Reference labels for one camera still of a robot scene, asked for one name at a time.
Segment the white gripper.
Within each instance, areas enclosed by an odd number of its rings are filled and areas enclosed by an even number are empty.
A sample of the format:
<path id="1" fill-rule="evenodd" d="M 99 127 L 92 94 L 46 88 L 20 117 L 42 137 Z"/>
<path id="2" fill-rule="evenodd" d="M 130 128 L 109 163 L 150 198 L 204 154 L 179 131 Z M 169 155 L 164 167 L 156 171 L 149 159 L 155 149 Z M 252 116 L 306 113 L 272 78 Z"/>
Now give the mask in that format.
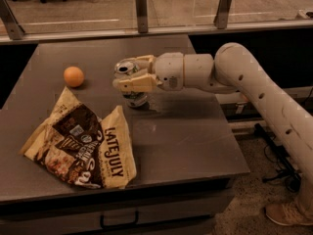
<path id="1" fill-rule="evenodd" d="M 121 92 L 151 92 L 157 86 L 166 91 L 178 91 L 183 88 L 184 55 L 165 53 L 157 58 L 154 55 L 139 56 L 131 59 L 132 72 L 147 72 L 140 76 L 117 78 L 114 88 Z"/>

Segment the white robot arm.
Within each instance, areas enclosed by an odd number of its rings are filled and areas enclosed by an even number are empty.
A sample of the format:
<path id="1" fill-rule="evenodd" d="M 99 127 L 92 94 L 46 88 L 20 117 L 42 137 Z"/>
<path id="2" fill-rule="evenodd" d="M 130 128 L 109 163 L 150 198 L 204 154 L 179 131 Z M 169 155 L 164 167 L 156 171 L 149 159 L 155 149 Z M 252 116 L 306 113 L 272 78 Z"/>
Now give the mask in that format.
<path id="1" fill-rule="evenodd" d="M 245 46 L 226 43 L 215 55 L 177 52 L 123 59 L 114 66 L 112 85 L 132 108 L 142 106 L 146 94 L 157 87 L 243 93 L 303 173 L 295 199 L 267 205 L 266 216 L 284 226 L 313 224 L 313 117 L 268 76 Z"/>

